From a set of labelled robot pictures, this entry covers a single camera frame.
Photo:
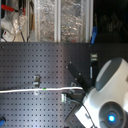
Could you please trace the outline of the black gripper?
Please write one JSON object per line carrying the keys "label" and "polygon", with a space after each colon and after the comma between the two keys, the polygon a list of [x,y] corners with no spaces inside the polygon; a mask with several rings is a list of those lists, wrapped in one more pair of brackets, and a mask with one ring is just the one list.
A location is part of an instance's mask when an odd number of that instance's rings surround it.
{"label": "black gripper", "polygon": [[[85,95],[88,95],[89,92],[93,89],[93,86],[91,86],[86,81],[86,79],[81,75],[81,73],[77,70],[77,68],[72,63],[68,64],[68,70],[72,74],[74,79],[78,82],[80,87],[83,89]],[[76,90],[73,90],[73,89],[70,89],[68,92],[72,97],[78,97],[83,95],[81,92],[77,92]]]}

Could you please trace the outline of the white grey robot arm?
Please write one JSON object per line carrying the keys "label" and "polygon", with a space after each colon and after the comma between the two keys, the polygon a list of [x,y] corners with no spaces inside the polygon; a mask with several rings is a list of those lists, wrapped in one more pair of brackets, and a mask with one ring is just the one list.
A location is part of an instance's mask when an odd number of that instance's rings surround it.
{"label": "white grey robot arm", "polygon": [[100,70],[95,86],[89,88],[73,64],[68,70],[86,92],[83,105],[75,113],[85,128],[125,128],[128,112],[128,63],[114,58]]}

